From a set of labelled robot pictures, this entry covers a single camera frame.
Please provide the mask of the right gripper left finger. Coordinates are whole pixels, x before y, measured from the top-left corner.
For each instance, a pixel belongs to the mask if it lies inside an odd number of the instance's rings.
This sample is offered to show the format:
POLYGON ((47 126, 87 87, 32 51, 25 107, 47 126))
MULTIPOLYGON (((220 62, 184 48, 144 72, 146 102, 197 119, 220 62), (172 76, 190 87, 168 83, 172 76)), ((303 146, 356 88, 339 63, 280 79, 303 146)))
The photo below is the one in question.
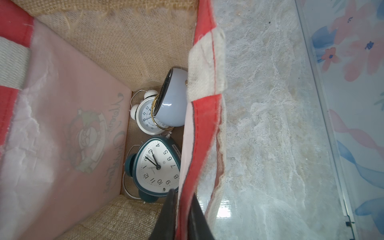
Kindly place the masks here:
POLYGON ((169 190, 166 201, 149 237, 149 240, 174 240, 177 217, 177 193, 169 190))

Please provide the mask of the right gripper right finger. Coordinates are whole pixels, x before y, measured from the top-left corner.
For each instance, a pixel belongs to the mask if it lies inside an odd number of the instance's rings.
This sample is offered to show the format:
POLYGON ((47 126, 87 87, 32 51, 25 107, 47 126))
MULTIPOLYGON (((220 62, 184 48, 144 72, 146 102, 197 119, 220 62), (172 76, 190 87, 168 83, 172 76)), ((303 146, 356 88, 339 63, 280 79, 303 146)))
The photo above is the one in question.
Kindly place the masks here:
POLYGON ((188 240, 214 240, 197 196, 192 198, 188 216, 188 240))

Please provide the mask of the dark green triangular clock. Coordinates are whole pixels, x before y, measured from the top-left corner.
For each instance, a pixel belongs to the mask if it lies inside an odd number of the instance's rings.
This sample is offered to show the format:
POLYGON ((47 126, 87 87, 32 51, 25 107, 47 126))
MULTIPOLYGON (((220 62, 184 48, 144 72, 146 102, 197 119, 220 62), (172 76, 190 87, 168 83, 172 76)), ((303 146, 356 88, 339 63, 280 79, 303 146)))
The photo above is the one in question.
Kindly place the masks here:
POLYGON ((122 189, 134 200, 155 203, 170 190, 178 191, 181 177, 181 148, 172 132, 149 138, 128 151, 122 189))

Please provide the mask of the white round clock with legs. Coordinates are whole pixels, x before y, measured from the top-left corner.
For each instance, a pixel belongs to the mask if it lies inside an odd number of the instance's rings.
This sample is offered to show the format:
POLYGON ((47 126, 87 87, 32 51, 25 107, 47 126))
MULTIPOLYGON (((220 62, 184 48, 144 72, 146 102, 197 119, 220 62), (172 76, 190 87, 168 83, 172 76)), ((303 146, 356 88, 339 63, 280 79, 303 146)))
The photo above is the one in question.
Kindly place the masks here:
POLYGON ((146 91, 140 104, 131 108, 131 118, 136 121, 140 130, 148 135, 160 135, 169 127, 160 122, 152 113, 152 105, 158 94, 156 90, 146 91))

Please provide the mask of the grey blue oval clock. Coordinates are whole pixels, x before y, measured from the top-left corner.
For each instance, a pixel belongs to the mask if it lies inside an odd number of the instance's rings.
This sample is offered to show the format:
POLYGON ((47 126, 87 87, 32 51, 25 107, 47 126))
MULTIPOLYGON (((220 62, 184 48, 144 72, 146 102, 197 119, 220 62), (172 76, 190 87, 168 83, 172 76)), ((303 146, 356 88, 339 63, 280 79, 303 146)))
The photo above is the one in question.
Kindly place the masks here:
POLYGON ((159 129, 170 131, 185 124, 187 85, 187 71, 179 68, 169 70, 151 106, 151 118, 159 129))

